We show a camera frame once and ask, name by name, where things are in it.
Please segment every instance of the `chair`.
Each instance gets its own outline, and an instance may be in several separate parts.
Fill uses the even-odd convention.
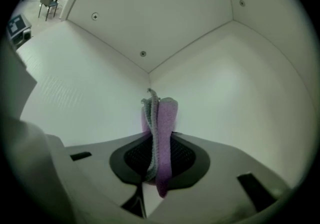
[[[51,7],[54,7],[54,6],[55,6],[55,10],[54,10],[53,17],[55,17],[55,15],[56,15],[56,10],[57,10],[57,6],[58,6],[58,3],[57,3],[57,2],[54,2],[53,0],[40,0],[40,3],[41,3],[41,6],[40,6],[38,18],[40,17],[40,12],[41,12],[42,5],[48,7],[48,11],[47,11],[47,13],[46,13],[45,21],[47,21],[50,8],[51,8]]]

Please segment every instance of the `black mesh grate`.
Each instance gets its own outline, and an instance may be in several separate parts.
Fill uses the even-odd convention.
[[[152,137],[124,154],[125,163],[144,177],[152,157]],[[170,139],[172,177],[188,170],[196,160],[196,154],[175,139]]]

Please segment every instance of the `white panel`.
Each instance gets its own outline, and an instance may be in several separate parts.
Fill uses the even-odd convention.
[[[149,76],[104,42],[69,21],[18,49],[36,79],[21,114],[67,146],[140,133],[141,99]]]
[[[315,111],[297,72],[263,36],[231,21],[149,75],[159,97],[179,103],[177,132],[241,149],[292,187],[300,180]]]
[[[76,0],[68,16],[147,72],[232,18],[230,0]]]
[[[270,40],[292,63],[319,109],[319,43],[299,0],[232,0],[233,18]]]

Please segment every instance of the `screw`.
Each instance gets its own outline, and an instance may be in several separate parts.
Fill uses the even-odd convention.
[[[94,12],[94,13],[91,15],[91,18],[92,18],[94,21],[96,21],[96,20],[98,19],[98,17],[99,17],[99,13],[97,13],[97,12]]]

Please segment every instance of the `floor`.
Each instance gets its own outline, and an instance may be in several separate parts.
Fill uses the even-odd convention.
[[[61,14],[62,9],[63,6],[59,4],[54,17],[55,8],[53,7],[51,13],[49,13],[48,18],[46,20],[47,9],[45,6],[42,6],[40,17],[38,18],[40,10],[40,0],[20,0],[19,4],[16,6],[14,12],[12,13],[12,16],[23,13],[24,16],[32,24],[32,37],[36,37],[39,33],[43,32],[47,28],[50,28],[55,24],[61,22],[59,16]]]

